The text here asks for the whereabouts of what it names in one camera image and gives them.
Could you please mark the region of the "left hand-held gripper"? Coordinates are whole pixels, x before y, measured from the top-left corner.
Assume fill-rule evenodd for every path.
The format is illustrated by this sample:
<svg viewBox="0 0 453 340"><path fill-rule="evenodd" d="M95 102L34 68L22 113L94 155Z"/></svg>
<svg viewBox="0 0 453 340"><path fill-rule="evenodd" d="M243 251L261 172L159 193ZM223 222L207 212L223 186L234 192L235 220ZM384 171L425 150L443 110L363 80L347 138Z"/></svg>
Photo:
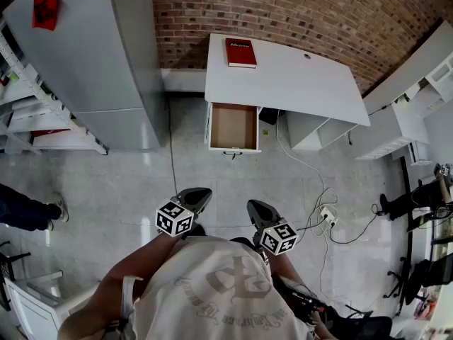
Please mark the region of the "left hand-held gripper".
<svg viewBox="0 0 453 340"><path fill-rule="evenodd" d="M171 237L189 232L212 198L212 190L194 187L164 201L156 209L155 225Z"/></svg>

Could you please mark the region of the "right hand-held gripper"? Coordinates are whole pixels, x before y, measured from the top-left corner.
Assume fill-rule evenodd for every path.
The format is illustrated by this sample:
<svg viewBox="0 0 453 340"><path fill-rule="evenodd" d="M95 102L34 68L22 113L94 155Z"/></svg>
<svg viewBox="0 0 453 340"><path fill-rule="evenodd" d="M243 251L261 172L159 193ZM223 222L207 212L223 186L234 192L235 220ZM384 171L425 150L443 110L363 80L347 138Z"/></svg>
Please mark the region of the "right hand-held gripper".
<svg viewBox="0 0 453 340"><path fill-rule="evenodd" d="M247 211L257 230L265 228L260 237L260 245L265 250L278 256L294 248L299 235L290 223L277 224L280 214L273 206L252 199L247 202Z"/></svg>

